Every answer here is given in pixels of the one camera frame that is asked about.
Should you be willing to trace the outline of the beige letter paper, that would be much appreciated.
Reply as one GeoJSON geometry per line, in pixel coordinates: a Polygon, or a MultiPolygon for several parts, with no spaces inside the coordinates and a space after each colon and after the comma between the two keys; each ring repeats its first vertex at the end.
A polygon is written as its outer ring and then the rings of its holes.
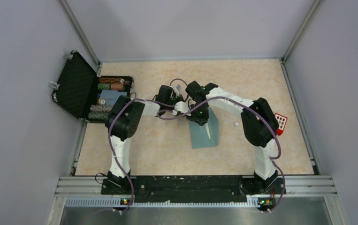
{"type": "Polygon", "coordinates": [[[211,139],[212,137],[211,137],[211,133],[210,133],[210,129],[209,129],[209,124],[208,124],[208,123],[205,124],[205,128],[206,128],[206,133],[207,133],[208,138],[211,139]]]}

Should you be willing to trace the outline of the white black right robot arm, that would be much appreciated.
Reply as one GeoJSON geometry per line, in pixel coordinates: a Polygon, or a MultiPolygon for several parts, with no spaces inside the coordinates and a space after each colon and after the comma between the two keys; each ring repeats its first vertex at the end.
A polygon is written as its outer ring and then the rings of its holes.
{"type": "Polygon", "coordinates": [[[261,97],[257,100],[241,98],[213,83],[201,86],[193,81],[185,91],[195,101],[187,119],[199,126],[208,123],[211,106],[241,119],[244,136],[255,152],[254,184],[249,192],[270,192],[278,176],[273,154],[279,124],[268,101],[261,97]]]}

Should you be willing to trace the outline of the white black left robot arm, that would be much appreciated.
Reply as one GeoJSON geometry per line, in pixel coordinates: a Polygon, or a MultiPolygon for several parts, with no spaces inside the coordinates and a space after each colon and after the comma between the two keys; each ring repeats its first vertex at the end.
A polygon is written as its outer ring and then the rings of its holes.
{"type": "Polygon", "coordinates": [[[131,139],[142,116],[162,116],[166,110],[174,110],[176,103],[183,100],[176,88],[167,85],[162,85],[153,99],[131,99],[127,96],[117,99],[105,120],[112,160],[107,178],[103,180],[103,194],[113,190],[119,194],[134,191],[129,175],[129,152],[131,139]]]}

